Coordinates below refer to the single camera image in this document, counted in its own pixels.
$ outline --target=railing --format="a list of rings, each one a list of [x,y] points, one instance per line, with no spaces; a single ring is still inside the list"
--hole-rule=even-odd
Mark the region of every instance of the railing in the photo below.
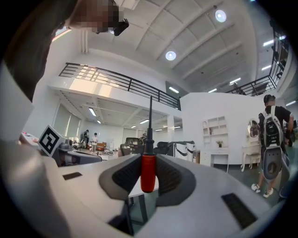
[[[176,99],[171,95],[139,80],[111,70],[82,64],[66,63],[66,66],[59,76],[98,82],[120,88],[146,98],[150,98],[150,96],[152,96],[153,100],[157,102],[163,103],[177,110],[181,110],[179,99]]]
[[[271,47],[273,57],[269,75],[245,85],[234,87],[233,90],[227,93],[258,96],[277,87],[287,62],[289,42],[282,29],[273,20],[270,20],[270,25],[273,28],[274,45]]]

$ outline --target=recessed ceiling light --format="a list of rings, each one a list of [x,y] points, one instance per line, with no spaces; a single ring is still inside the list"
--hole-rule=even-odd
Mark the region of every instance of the recessed ceiling light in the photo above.
[[[271,67],[271,65],[268,65],[268,66],[262,68],[262,70],[269,69],[270,67]]]
[[[96,114],[95,114],[93,108],[90,107],[89,110],[90,110],[91,114],[96,117]]]
[[[176,59],[176,53],[174,51],[169,51],[166,53],[166,59],[172,61]]]
[[[227,16],[223,10],[217,10],[215,12],[215,18],[219,22],[225,22],[225,20],[227,19]]]
[[[176,90],[176,89],[174,89],[174,88],[172,88],[172,87],[169,87],[169,89],[172,90],[172,91],[175,92],[175,93],[179,93],[178,90]]]
[[[144,124],[144,123],[146,123],[148,121],[149,121],[148,119],[147,120],[144,120],[144,121],[140,122],[140,124]]]
[[[217,89],[215,88],[215,89],[209,91],[209,93],[213,93],[213,92],[215,92],[216,90],[217,90]]]
[[[267,41],[263,44],[263,46],[267,46],[267,45],[270,45],[274,42],[274,40],[270,40],[270,41]]]
[[[234,83],[238,82],[239,80],[241,80],[241,78],[235,79],[233,81],[230,82],[230,85],[233,85]]]
[[[296,101],[292,101],[292,102],[290,102],[290,103],[286,104],[285,106],[292,105],[292,104],[294,104],[295,102],[296,102]]]

